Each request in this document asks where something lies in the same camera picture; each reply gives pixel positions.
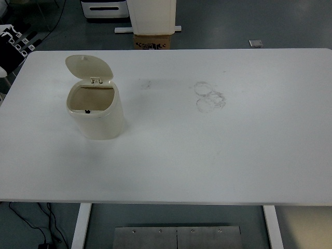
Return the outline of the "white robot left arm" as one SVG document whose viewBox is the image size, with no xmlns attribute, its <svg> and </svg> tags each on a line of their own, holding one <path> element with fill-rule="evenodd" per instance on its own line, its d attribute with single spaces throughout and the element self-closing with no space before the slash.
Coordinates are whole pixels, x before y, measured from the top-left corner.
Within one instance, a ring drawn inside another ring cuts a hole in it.
<svg viewBox="0 0 332 249">
<path fill-rule="evenodd" d="M 3 69 L 1 66 L 0 66 L 0 78 L 5 78 L 7 77 L 7 72 L 5 69 Z"/>
</svg>

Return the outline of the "black robotic left hand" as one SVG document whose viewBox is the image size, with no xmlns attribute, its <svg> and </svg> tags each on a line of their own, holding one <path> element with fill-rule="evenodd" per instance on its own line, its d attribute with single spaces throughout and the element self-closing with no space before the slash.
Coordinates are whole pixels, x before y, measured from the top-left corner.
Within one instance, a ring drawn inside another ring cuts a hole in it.
<svg viewBox="0 0 332 249">
<path fill-rule="evenodd" d="M 30 26 L 29 23 L 24 22 L 16 25 L 1 25 L 1 67 L 6 70 L 8 75 L 24 62 L 28 54 L 42 43 L 41 39 L 31 42 L 37 35 L 36 31 L 23 37 L 23 34 Z"/>
</svg>

